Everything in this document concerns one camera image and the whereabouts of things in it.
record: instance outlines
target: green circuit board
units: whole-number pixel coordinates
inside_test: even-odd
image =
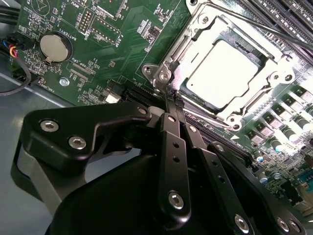
[[[253,18],[240,8],[237,1],[222,2]],[[103,92],[112,81],[119,84],[131,82],[153,92],[150,82],[141,73],[141,67],[160,63],[190,17],[185,0],[24,0],[16,31],[37,43],[33,49],[19,51],[19,57],[25,60],[33,74],[41,77],[39,85],[44,89],[74,105],[103,104]],[[65,35],[73,48],[68,61],[53,66],[43,61],[39,49],[40,38],[51,31]],[[281,42],[277,39],[273,43],[280,48]],[[293,53],[286,47],[280,49]],[[305,154],[313,157],[313,147],[308,146],[308,140],[313,138],[310,131],[300,136],[299,143],[287,146],[287,151],[281,153],[273,150],[270,139],[255,146],[247,136],[249,131],[255,130],[262,115],[272,106],[282,103],[291,91],[303,84],[312,86],[311,65],[295,55],[294,58],[298,60],[293,68],[296,81],[275,88],[259,110],[243,119],[243,129],[239,132],[197,120],[238,148],[250,153],[260,150],[267,156],[259,165],[268,176],[267,187],[272,192],[288,179],[296,183],[297,178],[309,169],[300,151],[304,145],[307,145]],[[62,86],[61,78],[67,78],[69,85]],[[306,103],[304,109],[304,112],[309,112],[313,106]],[[294,114],[292,120],[302,115]],[[313,117],[308,114],[306,119],[313,123]],[[281,174],[279,180],[273,178],[275,173]]]
[[[102,103],[111,80],[152,91],[141,65],[159,63],[190,19],[183,0],[25,0],[21,9],[17,32],[37,42],[50,31],[69,38],[73,55],[66,62],[44,63],[39,43],[19,56],[43,78],[40,86],[75,105]],[[69,86],[59,84],[61,77]]]

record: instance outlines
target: electrolytic capacitor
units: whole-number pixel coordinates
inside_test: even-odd
[[[313,169],[313,158],[309,155],[304,157],[304,161]]]
[[[298,135],[291,129],[287,129],[284,131],[284,135],[288,138],[289,141],[294,142],[296,141],[299,137]]]
[[[313,129],[312,123],[308,122],[306,119],[301,118],[297,121],[297,124],[301,127],[304,131],[310,131]]]
[[[261,152],[260,152],[260,151],[255,151],[255,152],[253,153],[253,156],[254,156],[255,160],[256,160],[258,163],[261,163],[261,162],[263,162],[263,160],[264,160],[264,158],[263,158],[263,156],[261,155]]]
[[[280,178],[281,178],[281,176],[280,176],[279,173],[275,173],[275,174],[274,174],[274,179],[275,179],[275,180],[280,180]]]
[[[261,184],[266,184],[268,182],[268,177],[264,174],[264,172],[258,174],[258,179]]]
[[[285,149],[284,145],[278,140],[273,140],[270,142],[270,144],[272,145],[276,152],[281,152]]]

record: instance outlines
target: silver screw head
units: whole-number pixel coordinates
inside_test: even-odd
[[[289,223],[298,233],[301,232],[299,226],[295,222],[293,222],[292,220],[289,220]]]
[[[189,126],[189,129],[190,129],[193,133],[196,133],[196,132],[197,132],[197,129],[196,129],[194,126]]]
[[[82,149],[86,148],[86,146],[87,146],[86,141],[79,136],[73,136],[73,137],[69,138],[68,144],[72,148],[77,149],[77,150],[82,150]]]
[[[61,77],[59,83],[62,87],[67,87],[69,85],[69,80],[66,77]]]
[[[216,148],[217,148],[219,151],[224,152],[224,149],[223,149],[223,147],[222,147],[222,146],[220,146],[220,145],[216,145]]]
[[[288,225],[282,220],[281,218],[277,218],[277,224],[279,227],[281,227],[286,233],[289,232],[289,227]]]
[[[249,226],[247,222],[238,214],[235,216],[235,223],[244,234],[249,233]]]
[[[59,125],[55,121],[45,120],[40,123],[42,130],[47,132],[56,132],[59,130]]]
[[[172,74],[170,71],[162,70],[158,77],[161,80],[161,82],[167,82],[171,78],[171,76]]]
[[[210,24],[209,17],[206,13],[202,13],[198,17],[198,24],[200,25],[201,28],[206,28]]]
[[[177,210],[181,210],[184,207],[184,201],[182,197],[176,192],[171,192],[168,195],[168,201]]]

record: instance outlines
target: wire bundle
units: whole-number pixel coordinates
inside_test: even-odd
[[[13,58],[17,58],[18,57],[18,53],[16,51],[16,46],[12,45],[12,44],[8,44],[5,40],[2,41],[3,45],[9,49],[10,51],[10,55]]]
[[[21,91],[22,89],[24,89],[31,82],[31,73],[30,73],[27,65],[23,61],[23,59],[18,57],[18,52],[16,50],[16,46],[13,44],[7,43],[7,41],[5,41],[5,40],[3,40],[2,43],[9,50],[10,55],[14,58],[14,60],[24,70],[25,75],[26,75],[25,81],[19,87],[12,89],[10,91],[0,92],[0,96],[6,96],[6,95],[15,94],[15,93]]]
[[[19,14],[19,9],[0,6],[0,23],[17,25]]]

